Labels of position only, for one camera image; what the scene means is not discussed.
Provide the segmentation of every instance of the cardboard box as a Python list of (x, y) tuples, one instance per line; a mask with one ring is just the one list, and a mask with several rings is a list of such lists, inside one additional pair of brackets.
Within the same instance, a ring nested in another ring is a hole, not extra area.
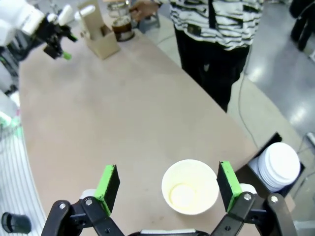
[(80, 13), (82, 25), (85, 29), (81, 32), (81, 36), (95, 55), (100, 59), (105, 59), (119, 51), (120, 48), (114, 32), (104, 23), (97, 0), (88, 0), (79, 4), (79, 12), (89, 5), (94, 5), (95, 11), (86, 16), (82, 16)]
[[(271, 144), (281, 142), (281, 141), (282, 141), (282, 137), (278, 133), (274, 134), (274, 136), (263, 146), (263, 148), (261, 148), (258, 151), (258, 153), (252, 159), (260, 156), (264, 152), (264, 150), (267, 147), (269, 147)], [(301, 165), (301, 170), (300, 170), (298, 178), (301, 176), (302, 172), (305, 169), (305, 166), (301, 162), (300, 162), (300, 165)], [(240, 168), (238, 171), (236, 171), (235, 174), (240, 183), (248, 183), (254, 186), (260, 197), (267, 198), (271, 194), (271, 192), (265, 187), (265, 185), (261, 182), (259, 177), (247, 164), (243, 166), (242, 168)], [(298, 178), (292, 184), (287, 185), (286, 187), (281, 189), (279, 192), (277, 192), (285, 198), (285, 201), (290, 211), (294, 209), (295, 204), (292, 197), (288, 193), (292, 189), (294, 184), (297, 182)]]

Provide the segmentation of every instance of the person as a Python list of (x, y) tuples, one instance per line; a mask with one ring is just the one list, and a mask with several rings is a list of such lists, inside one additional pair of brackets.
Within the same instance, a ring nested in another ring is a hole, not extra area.
[[(131, 6), (135, 20), (154, 14), (158, 0)], [(263, 0), (170, 0), (170, 16), (182, 69), (227, 112), (232, 85), (246, 58), (263, 10)]]
[(290, 6), (290, 13), (297, 18), (291, 31), (291, 38), (297, 42), (298, 49), (303, 51), (312, 32), (315, 31), (314, 0), (294, 0)]

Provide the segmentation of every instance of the person's hand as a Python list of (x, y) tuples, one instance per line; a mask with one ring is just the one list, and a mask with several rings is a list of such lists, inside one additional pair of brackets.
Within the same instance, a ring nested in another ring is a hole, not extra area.
[(158, 10), (158, 4), (151, 0), (138, 0), (130, 8), (131, 17), (135, 21), (141, 21), (147, 16), (153, 15)]

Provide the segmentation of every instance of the floor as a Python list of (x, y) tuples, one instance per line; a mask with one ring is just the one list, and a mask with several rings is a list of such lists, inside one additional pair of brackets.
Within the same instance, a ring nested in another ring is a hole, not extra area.
[[(60, 6), (71, 2), (75, 6), (78, 0), (55, 2)], [(46, 0), (40, 1), (40, 7), (49, 10)], [(168, 8), (166, 4), (160, 9), (160, 14), (166, 16), (161, 17), (161, 28), (150, 30), (147, 36), (180, 65), (173, 26), (167, 19)], [(101, 9), (106, 10), (104, 3), (101, 4)], [(293, 24), (294, 20), (285, 5), (266, 4), (241, 93), (241, 80), (233, 87), (228, 113), (249, 137), (247, 128), (252, 132), (258, 146), (278, 131), (284, 142), (298, 149), (301, 136), (315, 130), (315, 120), (312, 119), (315, 114), (315, 106), (312, 106), (315, 104), (315, 81), (312, 80), (315, 64), (290, 41), (289, 32)], [(308, 44), (306, 53), (312, 48), (315, 48), (313, 39)], [(304, 173), (307, 176), (314, 171), (314, 155), (307, 150), (300, 154), (300, 158), (308, 167)], [(292, 190), (293, 195), (299, 183)], [(315, 176), (308, 178), (296, 194), (297, 207), (292, 213), (295, 221), (315, 220), (314, 183)], [(314, 233), (315, 230), (299, 231), (301, 236), (313, 236)]]

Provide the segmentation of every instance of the black and white patterned shirt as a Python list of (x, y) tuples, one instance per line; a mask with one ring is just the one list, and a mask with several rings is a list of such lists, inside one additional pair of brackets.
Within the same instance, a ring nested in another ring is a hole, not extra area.
[(263, 9), (263, 0), (170, 0), (170, 3), (176, 29), (197, 41), (219, 43), (226, 50), (252, 44)]

